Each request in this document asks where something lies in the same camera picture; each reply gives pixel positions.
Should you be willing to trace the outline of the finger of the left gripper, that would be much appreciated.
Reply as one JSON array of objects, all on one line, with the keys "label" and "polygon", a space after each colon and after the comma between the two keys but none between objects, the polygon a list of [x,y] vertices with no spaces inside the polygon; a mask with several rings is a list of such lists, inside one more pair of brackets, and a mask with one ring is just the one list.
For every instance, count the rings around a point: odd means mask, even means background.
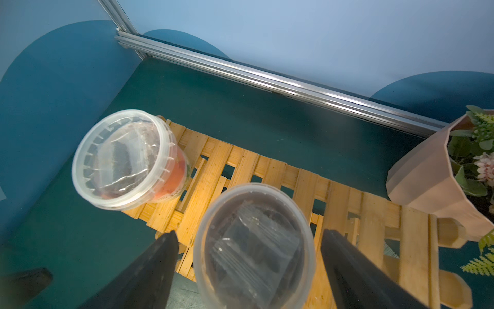
[{"label": "finger of the left gripper", "polygon": [[1,276],[1,292],[14,299],[32,299],[49,287],[53,274],[45,267]]}]

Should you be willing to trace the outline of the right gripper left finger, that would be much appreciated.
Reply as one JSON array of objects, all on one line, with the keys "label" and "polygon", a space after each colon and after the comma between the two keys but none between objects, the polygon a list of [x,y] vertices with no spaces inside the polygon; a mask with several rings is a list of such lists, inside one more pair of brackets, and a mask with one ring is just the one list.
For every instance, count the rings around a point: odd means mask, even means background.
[{"label": "right gripper left finger", "polygon": [[174,231],[163,234],[81,308],[165,308],[178,258]]}]

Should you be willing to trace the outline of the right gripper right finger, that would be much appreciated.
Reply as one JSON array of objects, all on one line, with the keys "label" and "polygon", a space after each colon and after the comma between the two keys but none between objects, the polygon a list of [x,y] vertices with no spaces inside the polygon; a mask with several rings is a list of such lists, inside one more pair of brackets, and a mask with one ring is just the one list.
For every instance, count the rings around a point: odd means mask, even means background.
[{"label": "right gripper right finger", "polygon": [[337,308],[425,308],[336,230],[322,233],[320,247]]}]

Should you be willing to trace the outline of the bamboo two-tier shelf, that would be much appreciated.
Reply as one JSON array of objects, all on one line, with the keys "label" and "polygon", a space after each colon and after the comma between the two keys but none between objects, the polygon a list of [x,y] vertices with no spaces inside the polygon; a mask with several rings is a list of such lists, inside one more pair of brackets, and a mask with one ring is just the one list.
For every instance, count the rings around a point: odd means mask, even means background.
[{"label": "bamboo two-tier shelf", "polygon": [[127,215],[145,221],[157,235],[177,232],[183,257],[176,272],[182,276],[196,279],[194,233],[211,201],[224,189],[258,176],[264,184],[293,191],[307,223],[316,228],[316,245],[325,230],[337,230],[426,306],[472,307],[472,291],[465,281],[439,267],[440,247],[460,248],[466,243],[466,231],[458,221],[396,205],[176,123],[171,123],[171,130],[196,169],[186,195],[135,207]]}]

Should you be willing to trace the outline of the small clear jar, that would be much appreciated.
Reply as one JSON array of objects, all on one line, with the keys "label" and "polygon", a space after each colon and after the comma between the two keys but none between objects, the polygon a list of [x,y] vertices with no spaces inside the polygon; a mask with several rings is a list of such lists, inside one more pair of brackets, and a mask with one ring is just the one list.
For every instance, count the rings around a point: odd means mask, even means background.
[{"label": "small clear jar", "polygon": [[208,207],[193,267],[207,308],[302,308],[315,275],[315,241],[287,194],[243,184]]},{"label": "small clear jar", "polygon": [[190,164],[162,118],[126,109],[95,124],[72,163],[77,193],[95,207],[126,211],[181,196]]}]

